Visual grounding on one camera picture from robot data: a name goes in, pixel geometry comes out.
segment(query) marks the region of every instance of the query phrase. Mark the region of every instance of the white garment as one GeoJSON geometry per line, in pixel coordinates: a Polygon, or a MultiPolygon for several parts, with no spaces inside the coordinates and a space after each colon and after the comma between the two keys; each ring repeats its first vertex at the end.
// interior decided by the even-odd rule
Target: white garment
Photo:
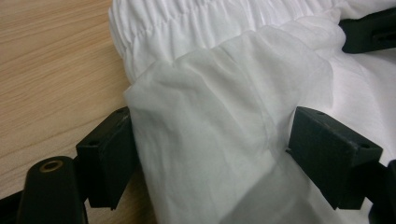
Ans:
{"type": "Polygon", "coordinates": [[[395,0],[115,0],[110,29],[160,223],[368,223],[286,154],[297,105],[396,158],[396,51],[341,51],[340,19],[395,0]]]}

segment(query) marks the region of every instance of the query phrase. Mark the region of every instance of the wood grain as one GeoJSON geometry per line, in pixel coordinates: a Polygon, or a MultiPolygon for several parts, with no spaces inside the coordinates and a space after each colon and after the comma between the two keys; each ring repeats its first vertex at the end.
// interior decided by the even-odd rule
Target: wood grain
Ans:
{"type": "MultiPolygon", "coordinates": [[[[111,1],[0,1],[0,198],[23,188],[27,170],[75,145],[129,86],[110,38],[111,1]]],[[[119,208],[90,209],[90,223],[155,223],[139,170],[119,208]]]]}

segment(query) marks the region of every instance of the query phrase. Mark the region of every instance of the light brown tabletop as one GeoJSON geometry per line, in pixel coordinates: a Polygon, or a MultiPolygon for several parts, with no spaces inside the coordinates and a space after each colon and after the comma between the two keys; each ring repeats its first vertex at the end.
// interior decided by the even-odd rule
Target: light brown tabletop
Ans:
{"type": "MultiPolygon", "coordinates": [[[[75,145],[125,106],[129,86],[108,29],[111,1],[0,1],[0,198],[22,190],[28,169],[75,145]]],[[[90,223],[155,223],[139,169],[117,210],[90,223]]]]}

